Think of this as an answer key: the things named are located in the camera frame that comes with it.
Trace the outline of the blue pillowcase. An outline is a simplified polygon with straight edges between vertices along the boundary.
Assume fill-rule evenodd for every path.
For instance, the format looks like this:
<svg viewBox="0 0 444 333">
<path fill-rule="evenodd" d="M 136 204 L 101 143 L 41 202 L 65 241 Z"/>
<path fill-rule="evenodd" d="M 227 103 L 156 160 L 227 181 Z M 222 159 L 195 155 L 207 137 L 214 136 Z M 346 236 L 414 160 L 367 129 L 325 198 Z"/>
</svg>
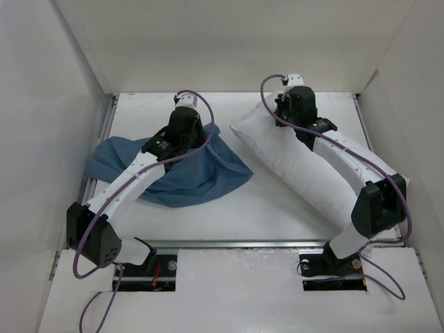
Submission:
<svg viewBox="0 0 444 333">
<path fill-rule="evenodd" d="M 165 207 L 189 207 L 220 198 L 247 183 L 253 172 L 219 134 L 219 128 L 215 127 L 210 143 L 202 151 L 179 161 L 140 198 Z M 84 175 L 111 183 L 148 140 L 117 136 L 106 139 L 86 161 Z"/>
</svg>

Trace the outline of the white pillow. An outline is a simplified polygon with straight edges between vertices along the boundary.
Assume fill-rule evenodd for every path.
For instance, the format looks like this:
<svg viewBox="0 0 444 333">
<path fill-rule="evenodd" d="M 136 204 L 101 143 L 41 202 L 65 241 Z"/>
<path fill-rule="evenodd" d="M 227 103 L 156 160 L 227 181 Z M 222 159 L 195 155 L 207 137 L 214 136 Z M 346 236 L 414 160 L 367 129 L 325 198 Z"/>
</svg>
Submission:
<svg viewBox="0 0 444 333">
<path fill-rule="evenodd" d="M 343 231 L 357 197 L 330 164 L 297 139 L 293 129 L 276 126 L 262 103 L 230 128 L 267 167 Z"/>
</svg>

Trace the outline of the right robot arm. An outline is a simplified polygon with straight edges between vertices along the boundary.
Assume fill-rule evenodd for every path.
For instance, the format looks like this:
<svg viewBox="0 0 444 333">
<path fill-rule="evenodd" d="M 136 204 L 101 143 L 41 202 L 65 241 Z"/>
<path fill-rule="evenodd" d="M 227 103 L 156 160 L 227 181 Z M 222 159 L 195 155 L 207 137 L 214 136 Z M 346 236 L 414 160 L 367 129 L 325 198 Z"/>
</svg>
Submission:
<svg viewBox="0 0 444 333">
<path fill-rule="evenodd" d="M 310 87 L 287 88 L 275 102 L 276 124 L 292 127 L 297 139 L 330 164 L 357 197 L 351 221 L 323 249 L 323 268 L 338 273 L 373 237 L 406 219 L 407 181 L 329 119 L 319 117 Z"/>
</svg>

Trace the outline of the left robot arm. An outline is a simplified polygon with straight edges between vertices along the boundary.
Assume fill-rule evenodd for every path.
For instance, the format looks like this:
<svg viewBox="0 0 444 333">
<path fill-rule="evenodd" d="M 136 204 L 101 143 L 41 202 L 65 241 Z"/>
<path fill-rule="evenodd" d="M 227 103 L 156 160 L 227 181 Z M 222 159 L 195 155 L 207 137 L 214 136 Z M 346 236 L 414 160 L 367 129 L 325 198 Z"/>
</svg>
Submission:
<svg viewBox="0 0 444 333">
<path fill-rule="evenodd" d="M 178 106 L 168 124 L 152 136 L 134 160 L 109 186 L 85 204 L 67 209 L 67 243 L 74 259 L 89 260 L 96 268 L 131 264 L 140 275 L 155 268 L 155 249 L 137 239 L 122 239 L 117 224 L 123 213 L 177 163 L 208 144 L 200 115 L 191 106 Z"/>
</svg>

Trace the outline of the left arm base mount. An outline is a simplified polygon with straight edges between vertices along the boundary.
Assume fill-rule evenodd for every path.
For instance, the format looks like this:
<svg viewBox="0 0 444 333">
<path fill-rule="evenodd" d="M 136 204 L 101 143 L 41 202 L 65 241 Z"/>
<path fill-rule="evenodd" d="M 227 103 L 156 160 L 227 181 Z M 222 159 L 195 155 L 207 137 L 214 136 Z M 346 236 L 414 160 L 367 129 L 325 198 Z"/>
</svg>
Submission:
<svg viewBox="0 0 444 333">
<path fill-rule="evenodd" d="M 117 291 L 174 292 L 177 259 L 176 253 L 161 253 L 156 255 L 154 262 L 148 268 L 125 264 Z"/>
</svg>

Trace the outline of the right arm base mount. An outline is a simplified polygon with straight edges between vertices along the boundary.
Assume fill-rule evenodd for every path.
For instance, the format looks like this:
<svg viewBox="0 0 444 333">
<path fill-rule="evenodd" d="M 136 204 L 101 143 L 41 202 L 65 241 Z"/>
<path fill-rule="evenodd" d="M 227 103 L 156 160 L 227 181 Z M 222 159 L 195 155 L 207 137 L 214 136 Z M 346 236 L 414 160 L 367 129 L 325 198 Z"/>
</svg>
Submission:
<svg viewBox="0 0 444 333">
<path fill-rule="evenodd" d="M 300 253 L 299 260 L 304 291 L 367 291 L 358 254 L 335 260 L 323 253 Z"/>
</svg>

